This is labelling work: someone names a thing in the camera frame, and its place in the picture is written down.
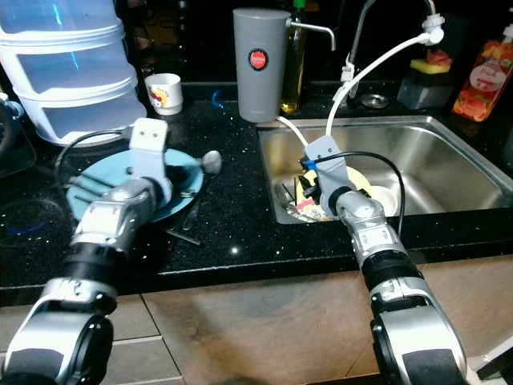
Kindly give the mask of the black chopstick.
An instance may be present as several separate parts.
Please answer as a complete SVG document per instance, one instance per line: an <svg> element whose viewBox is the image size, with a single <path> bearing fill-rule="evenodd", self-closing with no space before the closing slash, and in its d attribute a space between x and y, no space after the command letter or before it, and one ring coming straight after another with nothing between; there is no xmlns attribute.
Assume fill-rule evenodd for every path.
<svg viewBox="0 0 513 385"><path fill-rule="evenodd" d="M85 193L89 196L99 197L105 195L116 187L116 184L100 180L98 177L89 175L79 175L70 177L66 183L67 189Z"/></svg>
<svg viewBox="0 0 513 385"><path fill-rule="evenodd" d="M184 232L184 229L180 228L179 226L172 226L164 229L164 231L172 236L175 236L176 238L179 238L180 241L186 241L191 243L191 245L195 246L202 246L203 242L198 241L197 238L194 238L194 236L191 236L189 234L186 234Z"/></svg>

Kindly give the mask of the light blue plate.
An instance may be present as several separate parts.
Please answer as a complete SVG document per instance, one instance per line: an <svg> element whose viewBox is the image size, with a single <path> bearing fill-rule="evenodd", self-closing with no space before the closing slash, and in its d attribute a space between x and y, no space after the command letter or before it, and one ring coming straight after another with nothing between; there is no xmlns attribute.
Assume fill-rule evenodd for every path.
<svg viewBox="0 0 513 385"><path fill-rule="evenodd" d="M169 168L193 170L196 176L192 180L192 187L196 190L196 194L201 190L204 182L204 173L200 169L199 162L194 157L175 149L168 149L164 152L164 159L165 164ZM88 168L84 169L84 173L85 175L95 176L100 180L106 180L113 184L122 184L126 182L126 180L131 179L131 176L126 173L126 168L130 163L131 155L129 155L128 151L118 152L88 166ZM83 217L89 201L95 201L95 199L98 198L70 189L66 191L65 197L67 204L72 210L72 215L77 221L81 220L81 217ZM165 217L176 215L180 210L187 208L194 199L195 197L187 199L186 201L177 203L177 205L172 205L172 203L169 202L165 208L159 209L157 213L154 213L153 221L161 221L165 219Z"/></svg>

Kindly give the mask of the yellow patterned plate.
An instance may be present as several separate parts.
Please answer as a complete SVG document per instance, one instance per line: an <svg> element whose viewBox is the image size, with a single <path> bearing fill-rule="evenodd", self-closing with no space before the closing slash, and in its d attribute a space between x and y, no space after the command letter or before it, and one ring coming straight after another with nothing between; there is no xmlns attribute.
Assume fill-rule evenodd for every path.
<svg viewBox="0 0 513 385"><path fill-rule="evenodd" d="M366 195L370 194L370 181L366 179L366 176L362 175L362 172L351 168L347 168L349 180L357 187L357 190L362 191ZM330 219L326 215L324 209L315 201L314 198L308 197L304 194L305 187L316 187L314 179L316 173L314 170L308 170L303 176L297 176L294 179L294 199L293 203L296 206L298 215L305 217L305 219L316 220L316 221L327 221Z"/></svg>

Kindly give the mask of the white printed mug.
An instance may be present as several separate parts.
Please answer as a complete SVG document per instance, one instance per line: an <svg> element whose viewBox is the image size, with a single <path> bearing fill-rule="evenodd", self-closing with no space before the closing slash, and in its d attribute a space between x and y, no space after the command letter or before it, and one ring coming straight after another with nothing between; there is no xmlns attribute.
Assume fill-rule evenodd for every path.
<svg viewBox="0 0 513 385"><path fill-rule="evenodd" d="M172 116L183 110L182 77L173 73L160 73L144 78L147 95L157 114Z"/></svg>

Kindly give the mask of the round chrome counter cap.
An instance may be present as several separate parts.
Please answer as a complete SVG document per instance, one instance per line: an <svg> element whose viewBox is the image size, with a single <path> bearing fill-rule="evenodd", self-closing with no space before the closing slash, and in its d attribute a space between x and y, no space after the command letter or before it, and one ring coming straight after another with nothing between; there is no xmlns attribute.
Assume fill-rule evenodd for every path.
<svg viewBox="0 0 513 385"><path fill-rule="evenodd" d="M391 99L388 96L381 95L381 93L363 93L358 100L364 107L370 107L370 109L384 109L391 103Z"/></svg>

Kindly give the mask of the grey water filter canister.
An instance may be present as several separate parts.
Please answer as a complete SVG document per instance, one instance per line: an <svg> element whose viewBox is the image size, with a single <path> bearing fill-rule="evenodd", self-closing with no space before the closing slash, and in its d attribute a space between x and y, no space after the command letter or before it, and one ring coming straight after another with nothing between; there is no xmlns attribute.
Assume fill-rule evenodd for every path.
<svg viewBox="0 0 513 385"><path fill-rule="evenodd" d="M240 116L252 124L268 124L280 111L285 76L286 34L290 28L329 34L331 49L336 37L326 26L294 22L285 10L241 7L233 11L234 63Z"/></svg>

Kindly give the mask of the beige drawer front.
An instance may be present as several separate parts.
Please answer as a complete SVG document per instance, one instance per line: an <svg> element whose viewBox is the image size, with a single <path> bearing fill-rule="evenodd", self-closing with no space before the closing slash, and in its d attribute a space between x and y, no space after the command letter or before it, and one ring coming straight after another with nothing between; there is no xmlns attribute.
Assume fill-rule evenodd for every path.
<svg viewBox="0 0 513 385"><path fill-rule="evenodd" d="M114 345L103 385L134 383L175 377L168 349L161 338Z"/></svg>
<svg viewBox="0 0 513 385"><path fill-rule="evenodd" d="M150 337L156 333L149 311L140 294L125 294L117 298L117 307L109 315L115 341Z"/></svg>

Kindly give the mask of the stainless steel sink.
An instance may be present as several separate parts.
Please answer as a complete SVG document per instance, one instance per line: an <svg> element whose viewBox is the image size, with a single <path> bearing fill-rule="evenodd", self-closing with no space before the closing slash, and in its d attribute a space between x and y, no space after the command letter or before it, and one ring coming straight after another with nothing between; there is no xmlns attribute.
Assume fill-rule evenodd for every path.
<svg viewBox="0 0 513 385"><path fill-rule="evenodd" d="M406 182L406 217L462 210L513 208L513 179L426 115L337 118L331 136L343 151L373 152L393 161ZM261 157L272 208L280 224L308 217L289 215L274 187L303 172L304 147L280 122L259 125Z"/></svg>

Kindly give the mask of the chrome sink faucet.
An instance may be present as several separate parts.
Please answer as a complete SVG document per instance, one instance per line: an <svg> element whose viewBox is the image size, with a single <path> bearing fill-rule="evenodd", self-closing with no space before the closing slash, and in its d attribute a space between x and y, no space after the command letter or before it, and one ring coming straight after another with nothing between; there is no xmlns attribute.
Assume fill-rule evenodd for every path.
<svg viewBox="0 0 513 385"><path fill-rule="evenodd" d="M345 56L344 65L341 68L340 80L343 82L343 85L359 84L359 82L362 81L370 71L375 69L375 67L380 66L382 62L391 58L392 55L398 54L398 52L402 51L404 48L412 47L414 44L424 44L426 47L432 47L432 45L439 44L439 42L443 40L444 30L442 25L446 22L446 19L437 11L434 0L423 1L426 5L426 16L424 18L424 22L421 23L422 33L410 38L410 40L400 43L398 47L386 51L384 55L375 59L369 66L364 67L362 72L357 73L355 59L360 39L362 39L364 21L366 20L366 15L369 13L370 8L373 7L373 4L377 2L377 0L366 0L366 2L364 2L362 5L362 11L360 11L359 14L352 47L349 49L348 55Z"/></svg>

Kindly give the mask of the dark sponge holder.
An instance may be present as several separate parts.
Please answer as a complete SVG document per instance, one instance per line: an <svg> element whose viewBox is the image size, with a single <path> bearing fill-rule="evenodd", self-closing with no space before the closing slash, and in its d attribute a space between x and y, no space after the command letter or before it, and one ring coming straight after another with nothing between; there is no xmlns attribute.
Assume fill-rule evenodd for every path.
<svg viewBox="0 0 513 385"><path fill-rule="evenodd" d="M397 100L410 109L443 107L454 88L452 84L450 73L426 74L409 69L401 82Z"/></svg>

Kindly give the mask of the white stacked food container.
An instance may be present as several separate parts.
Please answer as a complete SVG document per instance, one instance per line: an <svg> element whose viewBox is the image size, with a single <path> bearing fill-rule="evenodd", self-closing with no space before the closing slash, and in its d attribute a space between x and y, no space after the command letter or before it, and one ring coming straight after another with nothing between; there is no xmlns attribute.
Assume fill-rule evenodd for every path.
<svg viewBox="0 0 513 385"><path fill-rule="evenodd" d="M147 116L115 0L0 0L0 55L37 135L65 147Z"/></svg>

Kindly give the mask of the yellow sponge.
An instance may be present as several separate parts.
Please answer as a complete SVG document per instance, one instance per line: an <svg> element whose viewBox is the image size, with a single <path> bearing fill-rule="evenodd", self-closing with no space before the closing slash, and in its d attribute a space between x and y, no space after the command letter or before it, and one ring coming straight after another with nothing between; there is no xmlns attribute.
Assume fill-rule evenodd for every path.
<svg viewBox="0 0 513 385"><path fill-rule="evenodd" d="M451 64L451 61L434 63L426 61L426 59L414 59L414 61L410 61L410 69L425 75L438 75L450 72Z"/></svg>

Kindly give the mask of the black round appliance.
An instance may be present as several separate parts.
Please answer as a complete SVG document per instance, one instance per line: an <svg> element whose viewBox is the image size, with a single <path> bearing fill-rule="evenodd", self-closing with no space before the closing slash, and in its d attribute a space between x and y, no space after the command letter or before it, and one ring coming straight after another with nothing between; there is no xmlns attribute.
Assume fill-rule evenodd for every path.
<svg viewBox="0 0 513 385"><path fill-rule="evenodd" d="M30 144L22 118L23 106L0 92L2 103L2 138L0 143L0 177L14 175L36 164L36 151Z"/></svg>

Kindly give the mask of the orange dish soap bottle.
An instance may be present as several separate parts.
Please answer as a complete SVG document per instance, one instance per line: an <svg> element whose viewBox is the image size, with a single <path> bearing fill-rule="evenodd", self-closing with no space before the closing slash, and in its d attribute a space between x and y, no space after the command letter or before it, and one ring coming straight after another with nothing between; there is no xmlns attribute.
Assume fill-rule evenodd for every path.
<svg viewBox="0 0 513 385"><path fill-rule="evenodd" d="M451 112L479 123L487 120L510 79L513 79L513 35L487 41Z"/></svg>

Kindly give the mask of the white cabinet side panel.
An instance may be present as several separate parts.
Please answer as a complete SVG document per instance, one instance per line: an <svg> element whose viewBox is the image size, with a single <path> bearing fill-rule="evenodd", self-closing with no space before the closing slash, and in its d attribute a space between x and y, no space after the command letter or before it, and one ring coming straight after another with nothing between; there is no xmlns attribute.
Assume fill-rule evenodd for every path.
<svg viewBox="0 0 513 385"><path fill-rule="evenodd" d="M513 385L513 350L495 357L483 356L474 374L482 385Z"/></svg>

